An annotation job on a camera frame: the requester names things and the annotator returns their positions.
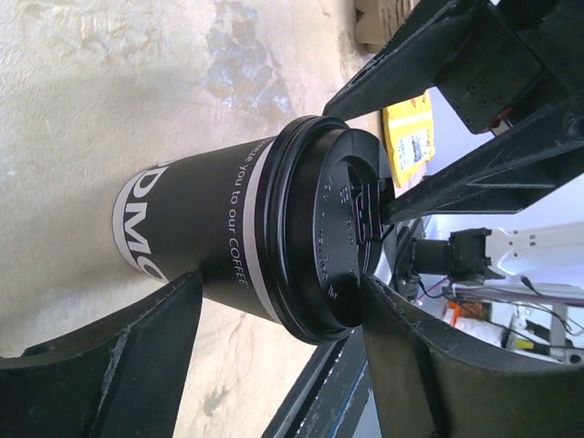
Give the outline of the yellow snack bag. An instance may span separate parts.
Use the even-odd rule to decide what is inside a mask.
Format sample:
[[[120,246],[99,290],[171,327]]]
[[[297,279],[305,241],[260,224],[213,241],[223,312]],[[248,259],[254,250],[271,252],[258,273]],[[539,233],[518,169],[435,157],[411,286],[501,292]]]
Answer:
[[[382,109],[381,117],[393,180],[403,187],[435,154],[430,92]]]

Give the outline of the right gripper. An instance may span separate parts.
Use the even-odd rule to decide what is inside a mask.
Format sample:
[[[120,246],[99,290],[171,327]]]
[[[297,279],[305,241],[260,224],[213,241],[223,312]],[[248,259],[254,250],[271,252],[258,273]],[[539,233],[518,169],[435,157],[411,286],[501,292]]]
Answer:
[[[442,92],[474,134],[583,92],[580,1],[421,1],[325,105],[339,120]],[[547,106],[387,203],[382,221],[515,214],[583,173],[583,99]]]

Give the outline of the cardboard cup carrier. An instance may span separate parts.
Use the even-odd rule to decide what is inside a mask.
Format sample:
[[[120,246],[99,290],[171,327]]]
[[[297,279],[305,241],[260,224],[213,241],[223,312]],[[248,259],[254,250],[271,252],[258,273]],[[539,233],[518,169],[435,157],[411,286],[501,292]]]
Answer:
[[[355,1],[356,43],[371,54],[379,53],[419,3],[419,0]]]

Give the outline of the black paper coffee cup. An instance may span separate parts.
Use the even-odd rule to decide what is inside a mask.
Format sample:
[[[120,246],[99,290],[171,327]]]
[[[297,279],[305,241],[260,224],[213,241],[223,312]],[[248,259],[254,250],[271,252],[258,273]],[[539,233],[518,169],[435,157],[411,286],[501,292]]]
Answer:
[[[255,230],[273,138],[165,162],[126,182],[112,230],[126,261],[167,283],[198,272],[212,301],[277,322]]]

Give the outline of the black plastic cup lid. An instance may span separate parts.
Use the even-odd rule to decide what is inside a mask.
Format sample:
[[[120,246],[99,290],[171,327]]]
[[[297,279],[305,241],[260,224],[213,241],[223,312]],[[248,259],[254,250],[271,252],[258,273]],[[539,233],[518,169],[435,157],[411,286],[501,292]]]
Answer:
[[[330,117],[293,120],[264,154],[254,208],[260,278],[276,320],[319,344],[361,323],[360,280],[380,261],[381,197],[393,196],[373,134]]]

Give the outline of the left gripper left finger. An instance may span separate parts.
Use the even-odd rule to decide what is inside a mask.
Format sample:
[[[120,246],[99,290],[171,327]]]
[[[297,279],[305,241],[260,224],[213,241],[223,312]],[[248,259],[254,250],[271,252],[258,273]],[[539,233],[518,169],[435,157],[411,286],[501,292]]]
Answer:
[[[171,437],[202,311],[187,273],[1,360],[4,437]]]

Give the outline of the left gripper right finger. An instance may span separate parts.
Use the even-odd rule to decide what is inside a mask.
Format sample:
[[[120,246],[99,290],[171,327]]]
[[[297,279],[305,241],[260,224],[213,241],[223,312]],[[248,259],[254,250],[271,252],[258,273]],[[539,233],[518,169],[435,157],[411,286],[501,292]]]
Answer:
[[[483,342],[374,276],[362,277],[360,298],[382,436],[582,436],[581,367]]]

